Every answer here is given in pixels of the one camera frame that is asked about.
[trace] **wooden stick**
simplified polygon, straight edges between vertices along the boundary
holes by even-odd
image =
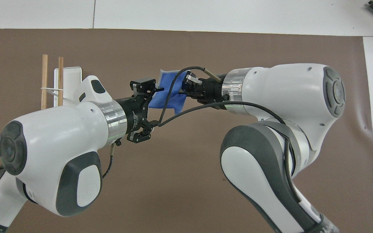
[[[47,88],[47,69],[49,63],[49,56],[43,54],[43,69],[41,74],[41,87]],[[47,108],[47,90],[41,89],[41,110]]]
[[[62,89],[62,71],[64,68],[63,57],[58,57],[58,89]],[[58,106],[62,106],[63,90],[58,91]]]

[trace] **brown surface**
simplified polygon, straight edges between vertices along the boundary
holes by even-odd
[[[329,65],[342,76],[343,117],[330,129],[318,159],[296,186],[341,232],[373,232],[373,133],[361,37],[114,29],[0,29],[0,132],[12,119],[40,109],[41,55],[96,75],[117,99],[129,81],[158,78],[159,69],[201,65],[213,73],[283,63]],[[49,60],[49,87],[56,59]],[[48,97],[48,107],[52,97]],[[198,104],[188,99],[185,108]],[[153,109],[150,119],[160,110]],[[222,174],[226,132],[255,120],[203,109],[157,128],[140,144],[124,140],[93,205],[62,218],[27,202],[16,232],[273,232]],[[99,151],[102,167],[108,148]]]

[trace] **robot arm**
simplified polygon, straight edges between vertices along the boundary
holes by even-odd
[[[132,81],[133,96],[113,100],[97,78],[86,78],[75,106],[33,112],[9,122],[0,137],[0,232],[28,199],[61,215],[86,209],[98,196],[102,172],[97,150],[125,134],[148,140],[159,121],[147,121],[155,80]],[[251,102],[279,114],[285,124],[247,105],[215,107],[260,121],[233,128],[221,148],[221,167],[230,183],[276,232],[338,232],[291,182],[311,164],[323,138],[342,114],[345,92],[339,75],[318,64],[244,68],[207,80],[191,72],[184,94],[200,103]]]
[[[197,79],[190,72],[180,93],[203,104],[255,103],[286,123],[274,122],[271,115],[253,106],[218,107],[259,119],[234,127],[222,142],[221,167],[229,182],[276,232],[339,232],[291,181],[317,158],[324,136],[343,112],[345,91],[339,74],[320,64],[287,64],[235,69],[220,79]]]
[[[27,200],[60,216],[76,215],[92,204],[102,188],[97,150],[119,144],[125,134],[135,143],[151,137],[148,104],[162,89],[154,79],[132,81],[130,87],[133,96],[113,100],[97,77],[89,76],[74,94],[76,105],[33,112],[5,126],[0,233]]]

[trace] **blue cloth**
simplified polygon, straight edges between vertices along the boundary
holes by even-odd
[[[149,104],[150,108],[162,108],[165,105],[166,97],[169,93],[169,88],[171,87],[171,83],[175,78],[175,75],[179,71],[160,71],[160,82],[159,86],[164,87],[165,90],[157,92],[154,96],[154,98],[151,100],[151,103]],[[182,111],[182,108],[184,107],[185,99],[187,96],[185,94],[178,94],[179,89],[182,85],[182,80],[185,77],[185,74],[187,72],[183,72],[178,76],[178,78],[175,81],[174,87],[171,91],[171,97],[169,99],[167,108],[173,108],[175,111],[175,114],[178,114]]]

